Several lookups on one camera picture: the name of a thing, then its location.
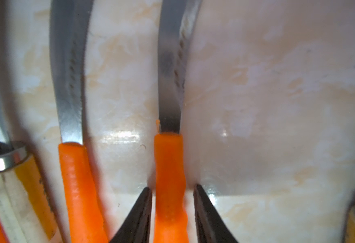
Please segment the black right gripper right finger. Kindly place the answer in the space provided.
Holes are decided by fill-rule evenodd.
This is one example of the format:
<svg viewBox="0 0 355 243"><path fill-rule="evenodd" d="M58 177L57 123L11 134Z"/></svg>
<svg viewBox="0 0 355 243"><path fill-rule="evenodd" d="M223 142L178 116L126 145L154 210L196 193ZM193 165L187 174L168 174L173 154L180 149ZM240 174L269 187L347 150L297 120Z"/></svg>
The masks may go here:
<svg viewBox="0 0 355 243"><path fill-rule="evenodd" d="M195 186L193 197L198 242L237 243L200 184Z"/></svg>

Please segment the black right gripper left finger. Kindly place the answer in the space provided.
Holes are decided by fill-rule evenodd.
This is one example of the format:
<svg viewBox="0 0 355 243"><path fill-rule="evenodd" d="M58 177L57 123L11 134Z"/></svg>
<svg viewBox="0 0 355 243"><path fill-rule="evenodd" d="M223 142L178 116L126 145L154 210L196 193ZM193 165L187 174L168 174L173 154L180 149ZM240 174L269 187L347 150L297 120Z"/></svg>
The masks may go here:
<svg viewBox="0 0 355 243"><path fill-rule="evenodd" d="M152 213L152 190L145 187L110 243L148 243Z"/></svg>

